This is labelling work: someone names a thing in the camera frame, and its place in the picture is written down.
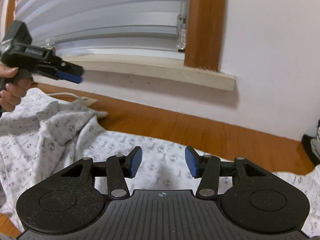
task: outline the white cable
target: white cable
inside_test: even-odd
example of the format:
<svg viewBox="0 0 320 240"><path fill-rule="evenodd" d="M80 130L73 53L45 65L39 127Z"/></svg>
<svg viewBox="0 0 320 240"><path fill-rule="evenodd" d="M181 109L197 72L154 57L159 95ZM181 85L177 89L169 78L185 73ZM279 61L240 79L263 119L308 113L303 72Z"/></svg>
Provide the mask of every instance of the white cable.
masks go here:
<svg viewBox="0 0 320 240"><path fill-rule="evenodd" d="M75 94L72 93L67 93L67 92L62 92L62 93L54 93L54 94L47 94L48 96L52 97L52 96L61 96L61 95L68 95L68 96L73 96L79 100L84 100L83 98L81 98L80 96L77 96Z"/></svg>

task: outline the crosshair marking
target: crosshair marking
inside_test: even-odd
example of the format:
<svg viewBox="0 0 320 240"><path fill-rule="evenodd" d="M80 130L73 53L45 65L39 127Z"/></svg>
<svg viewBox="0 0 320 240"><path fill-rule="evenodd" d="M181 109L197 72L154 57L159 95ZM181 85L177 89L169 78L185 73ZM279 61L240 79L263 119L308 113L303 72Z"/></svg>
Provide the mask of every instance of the crosshair marking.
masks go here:
<svg viewBox="0 0 320 240"><path fill-rule="evenodd" d="M161 193L159 193L158 195L159 195L160 197L165 197L165 196L167 195L167 193L161 192Z"/></svg>

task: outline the gray printed pattern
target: gray printed pattern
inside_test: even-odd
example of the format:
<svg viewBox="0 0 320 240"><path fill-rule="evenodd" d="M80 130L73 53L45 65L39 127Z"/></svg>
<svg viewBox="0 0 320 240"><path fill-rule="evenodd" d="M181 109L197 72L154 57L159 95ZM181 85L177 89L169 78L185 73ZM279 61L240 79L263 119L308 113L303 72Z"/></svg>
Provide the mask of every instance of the gray printed pattern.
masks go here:
<svg viewBox="0 0 320 240"><path fill-rule="evenodd" d="M134 189L197 189L199 179L191 177L184 160L185 146L106 131L97 122L106 114L56 100L39 89L29 90L16 111L3 114L0 119L0 211L7 214L18 229L23 231L15 210L19 196L85 156L99 162L112 155L127 155L135 146L141 146L143 157L137 175L126 179L130 192ZM311 209L303 231L309 236L320 235L319 167L307 176L285 172L277 175L306 193ZM231 186L230 178L220 178L218 193L224 193ZM105 178L97 178L95 187L106 193Z"/></svg>

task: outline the finger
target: finger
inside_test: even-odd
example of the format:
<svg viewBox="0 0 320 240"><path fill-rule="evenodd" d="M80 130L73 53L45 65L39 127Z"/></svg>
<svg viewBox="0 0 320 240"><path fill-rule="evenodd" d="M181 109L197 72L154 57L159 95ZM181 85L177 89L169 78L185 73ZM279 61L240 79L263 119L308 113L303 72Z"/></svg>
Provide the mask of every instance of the finger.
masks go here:
<svg viewBox="0 0 320 240"><path fill-rule="evenodd" d="M12 78L19 71L19 68L10 68L5 65L0 64L0 77L2 78Z"/></svg>
<svg viewBox="0 0 320 240"><path fill-rule="evenodd" d="M5 88L11 95L15 96L16 98L23 98L27 94L27 91L25 89L12 83L6 84Z"/></svg>
<svg viewBox="0 0 320 240"><path fill-rule="evenodd" d="M9 103L7 103L4 98L0 98L0 105L7 112L12 112L15 109L15 106L10 105Z"/></svg>
<svg viewBox="0 0 320 240"><path fill-rule="evenodd" d="M16 98L13 95L11 95L8 91L6 90L2 90L0 92L0 96L1 98L4 98L4 100L9 103L12 106L17 106L18 104L21 103L21 99L20 98Z"/></svg>
<svg viewBox="0 0 320 240"><path fill-rule="evenodd" d="M32 84L32 81L30 78L24 78L18 82L18 86L25 90L28 90L31 87L31 84Z"/></svg>

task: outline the white horizontal slat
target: white horizontal slat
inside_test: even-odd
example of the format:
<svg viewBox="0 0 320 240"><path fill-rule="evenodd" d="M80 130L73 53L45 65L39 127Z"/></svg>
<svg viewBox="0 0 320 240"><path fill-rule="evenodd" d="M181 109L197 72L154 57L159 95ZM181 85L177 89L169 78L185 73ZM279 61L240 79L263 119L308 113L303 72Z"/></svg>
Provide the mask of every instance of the white horizontal slat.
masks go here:
<svg viewBox="0 0 320 240"><path fill-rule="evenodd" d="M17 0L15 17L27 24L33 42L38 46L43 46L46 38L54 37L57 48L70 46L73 41L88 40L87 44L96 49L134 48L177 52L176 23L181 2Z"/></svg>
<svg viewBox="0 0 320 240"><path fill-rule="evenodd" d="M80 49L72 49L72 50L60 50L58 51L62 58L65 57L78 57L84 55L100 55L101 57L108 55L106 59L110 59L110 56L116 55L115 57L119 57L120 55L124 56L142 56L147 58L167 58L167 59L180 59L184 60L184 53L176 52L176 51L167 51L167 50L155 50L155 49L119 49L119 48L88 48L82 50Z"/></svg>

